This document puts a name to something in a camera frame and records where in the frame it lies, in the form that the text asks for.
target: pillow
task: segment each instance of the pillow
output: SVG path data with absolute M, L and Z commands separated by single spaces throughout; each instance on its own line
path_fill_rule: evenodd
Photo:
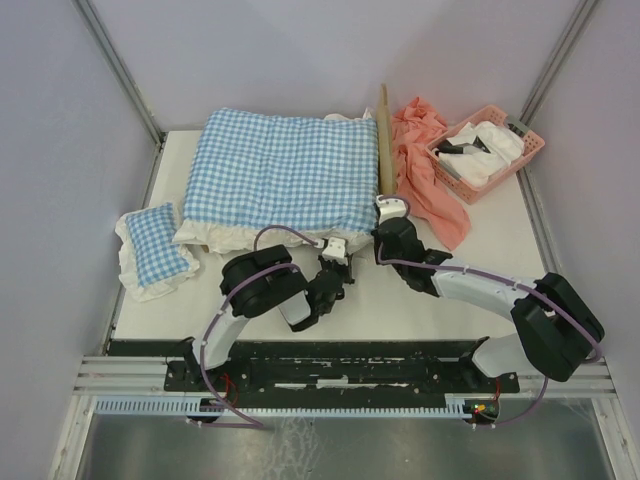
M 116 223 L 122 239 L 120 281 L 143 302 L 175 290 L 200 267 L 185 245 L 172 239 L 181 220 L 172 202 L 123 215 Z

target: towel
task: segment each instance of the towel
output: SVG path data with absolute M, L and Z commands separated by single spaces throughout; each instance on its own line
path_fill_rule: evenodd
M 508 168 L 522 156 L 524 141 L 509 129 L 491 122 L 480 122 L 477 126 L 467 123 L 460 132 L 448 138 L 452 145 L 473 143 L 476 137 L 487 146 L 491 153 L 478 150 L 460 155 L 440 153 L 440 161 L 451 166 L 470 185 L 484 187 L 491 176 Z
M 411 214 L 429 222 L 435 236 L 454 250 L 471 228 L 469 215 L 436 178 L 426 145 L 447 131 L 440 114 L 420 97 L 391 119 L 398 195 L 409 200 Z

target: white wall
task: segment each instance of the white wall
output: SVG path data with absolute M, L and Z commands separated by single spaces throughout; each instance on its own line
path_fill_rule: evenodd
M 640 3 L 602 2 L 533 127 L 532 169 L 560 262 L 606 329 L 640 440 Z
M 0 14 L 0 477 L 48 472 L 153 144 L 69 0 Z
M 93 0 L 165 130 L 223 106 L 362 114 L 421 94 L 518 115 L 577 0 Z

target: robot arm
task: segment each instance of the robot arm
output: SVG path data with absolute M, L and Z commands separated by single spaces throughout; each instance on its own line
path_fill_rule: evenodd
M 318 257 L 321 270 L 307 281 L 302 272 L 277 270 L 242 288 L 230 301 L 231 309 L 223 312 L 205 345 L 207 369 L 224 364 L 234 342 L 250 319 L 278 307 L 294 332 L 300 332 L 318 323 L 330 313 L 336 300 L 344 298 L 345 283 L 354 283 L 351 258 L 346 254 L 344 240 L 330 238 Z M 290 263 L 291 256 L 283 245 L 241 255 L 229 261 L 222 269 L 223 295 L 242 282 L 269 267 Z
M 385 261 L 410 288 L 435 297 L 471 303 L 514 322 L 517 334 L 478 341 L 470 352 L 472 363 L 488 377 L 537 369 L 545 376 L 566 381 L 591 352 L 590 343 L 563 318 L 526 291 L 491 278 L 468 274 L 473 270 L 448 252 L 425 249 L 415 226 L 406 218 L 401 201 L 378 200 L 380 223 L 373 232 L 376 259 Z M 395 261 L 462 267 L 463 271 L 416 268 Z M 604 330 L 582 299 L 562 276 L 548 273 L 544 278 L 512 279 L 546 295 L 569 313 L 600 342 Z

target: white cable tray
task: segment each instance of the white cable tray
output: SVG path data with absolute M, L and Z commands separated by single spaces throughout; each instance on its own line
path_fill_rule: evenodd
M 201 411 L 199 397 L 103 396 L 95 413 L 103 415 L 219 416 L 220 410 Z M 462 411 L 464 400 L 447 398 L 443 408 L 243 408 L 256 417 L 305 418 L 470 418 Z

